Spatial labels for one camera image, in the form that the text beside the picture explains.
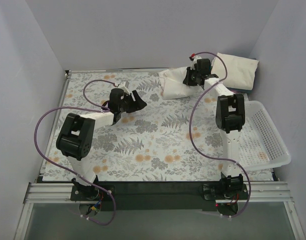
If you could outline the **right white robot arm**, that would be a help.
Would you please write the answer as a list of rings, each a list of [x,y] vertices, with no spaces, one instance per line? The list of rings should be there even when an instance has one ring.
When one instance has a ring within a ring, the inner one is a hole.
[[[239,141],[245,124],[245,100],[240,93],[233,93],[211,73],[211,61],[193,55],[191,66],[186,68],[183,84],[200,86],[216,98],[215,124],[219,129],[223,146],[222,169],[216,186],[205,186],[204,191],[210,195],[221,195],[225,199],[234,199],[243,191],[242,170],[238,166]]]

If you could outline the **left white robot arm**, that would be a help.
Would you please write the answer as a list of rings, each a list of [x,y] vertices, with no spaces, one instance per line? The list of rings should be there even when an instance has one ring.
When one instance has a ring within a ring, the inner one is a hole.
[[[144,109],[147,103],[138,92],[128,92],[125,87],[113,88],[109,100],[101,105],[104,112],[88,114],[69,113],[56,140],[56,148],[67,158],[76,177],[71,181],[77,191],[88,200],[99,196],[99,187],[94,184],[97,176],[91,167],[88,154],[92,148],[94,131],[116,124],[122,113]]]

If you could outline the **white t shirt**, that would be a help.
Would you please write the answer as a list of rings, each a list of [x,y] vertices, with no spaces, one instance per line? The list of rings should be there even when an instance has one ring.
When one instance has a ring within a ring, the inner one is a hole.
[[[187,68],[179,67],[174,69],[163,70],[158,73],[160,85],[162,88],[162,99],[171,100],[192,96],[198,93],[200,88],[204,87],[205,79],[201,78],[201,85],[186,85],[183,83],[187,76]]]

